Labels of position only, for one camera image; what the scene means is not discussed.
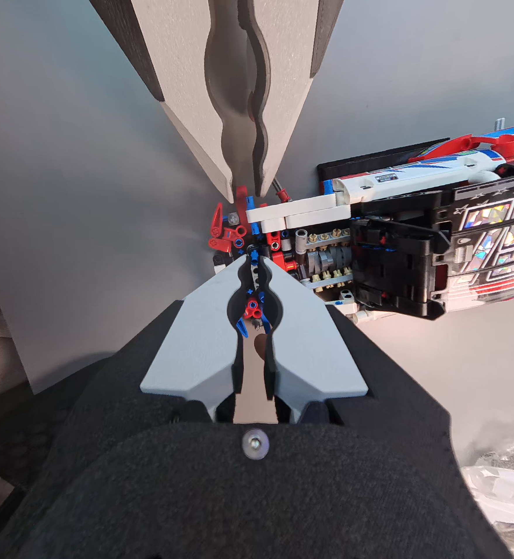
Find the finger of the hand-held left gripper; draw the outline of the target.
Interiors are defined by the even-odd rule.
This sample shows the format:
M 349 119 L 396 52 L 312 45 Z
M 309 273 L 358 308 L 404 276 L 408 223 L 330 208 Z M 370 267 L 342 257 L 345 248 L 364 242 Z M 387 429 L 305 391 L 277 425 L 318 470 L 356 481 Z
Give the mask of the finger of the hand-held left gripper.
M 312 83 L 319 1 L 239 1 L 256 66 L 251 114 L 255 194 L 275 178 Z
M 156 77 L 161 105 L 214 186 L 233 202 L 233 173 L 222 149 L 223 122 L 208 91 L 208 1 L 132 1 Z

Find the clear plastic bags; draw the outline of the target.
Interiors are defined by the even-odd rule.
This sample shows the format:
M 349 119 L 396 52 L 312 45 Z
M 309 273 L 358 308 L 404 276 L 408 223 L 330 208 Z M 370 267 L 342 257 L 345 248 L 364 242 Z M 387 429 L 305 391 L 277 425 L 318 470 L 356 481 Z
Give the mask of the clear plastic bags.
M 514 556 L 514 439 L 461 468 L 477 505 Z

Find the toy brick race car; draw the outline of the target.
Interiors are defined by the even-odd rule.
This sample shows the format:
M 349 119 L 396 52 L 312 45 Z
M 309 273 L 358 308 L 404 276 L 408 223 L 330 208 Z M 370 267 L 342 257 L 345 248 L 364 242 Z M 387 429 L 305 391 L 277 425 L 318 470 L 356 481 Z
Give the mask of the toy brick race car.
M 208 246 L 217 273 L 258 247 L 356 322 L 401 314 L 434 320 L 514 298 L 514 126 L 464 135 L 406 164 L 318 181 L 319 194 L 214 211 Z M 268 331 L 258 266 L 244 320 Z

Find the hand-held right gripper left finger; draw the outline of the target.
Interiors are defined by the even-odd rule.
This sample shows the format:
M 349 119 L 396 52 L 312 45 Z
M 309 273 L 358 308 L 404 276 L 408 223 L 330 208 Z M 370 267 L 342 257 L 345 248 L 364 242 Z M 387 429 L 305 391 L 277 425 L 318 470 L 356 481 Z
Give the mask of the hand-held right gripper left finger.
M 242 335 L 250 259 L 242 256 L 184 297 L 140 383 L 147 394 L 203 403 L 212 420 L 241 391 Z

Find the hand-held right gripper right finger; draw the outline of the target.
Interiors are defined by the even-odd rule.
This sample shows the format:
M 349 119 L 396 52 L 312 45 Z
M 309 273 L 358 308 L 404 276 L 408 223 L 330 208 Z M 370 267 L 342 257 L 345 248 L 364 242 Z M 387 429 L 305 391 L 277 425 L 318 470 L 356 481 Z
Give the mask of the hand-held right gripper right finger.
M 368 388 L 326 305 L 271 259 L 261 256 L 261 309 L 270 325 L 264 381 L 279 423 L 297 423 L 307 404 L 361 397 Z

